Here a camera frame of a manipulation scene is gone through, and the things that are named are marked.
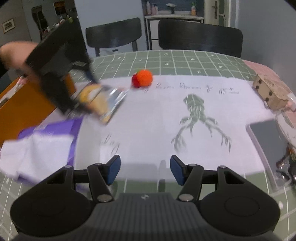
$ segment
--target door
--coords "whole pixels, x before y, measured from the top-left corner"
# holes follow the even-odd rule
[[[205,0],[205,23],[228,27],[230,0]]]

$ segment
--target blue tile backsplash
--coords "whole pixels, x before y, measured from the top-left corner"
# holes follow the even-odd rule
[[[195,2],[197,15],[200,17],[204,15],[204,0],[150,0],[149,2],[151,6],[155,3],[158,6],[158,10],[170,10],[166,4],[173,3],[177,5],[176,11],[191,11],[191,3]]]

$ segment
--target bottle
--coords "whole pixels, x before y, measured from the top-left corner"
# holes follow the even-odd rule
[[[194,2],[191,3],[191,15],[195,16],[196,15],[196,8]]]
[[[151,14],[151,6],[150,6],[149,1],[146,2],[146,8],[147,8],[147,14],[150,15]]]
[[[152,3],[151,14],[156,15],[156,9],[155,9],[154,3]]]
[[[157,15],[159,12],[158,12],[158,6],[156,4],[154,4],[154,7],[155,7],[155,14]]]

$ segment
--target gray notebook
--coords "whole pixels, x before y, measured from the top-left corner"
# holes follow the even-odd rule
[[[283,185],[289,184],[289,181],[276,172],[276,162],[285,156],[288,144],[276,120],[247,125],[247,132],[259,153],[272,188],[277,190]]]

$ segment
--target chair leg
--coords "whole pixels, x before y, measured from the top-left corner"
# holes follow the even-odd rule
[[[131,45],[133,46],[133,51],[138,51],[137,41],[132,42]]]
[[[96,50],[96,56],[100,57],[100,48],[95,48],[95,50]]]

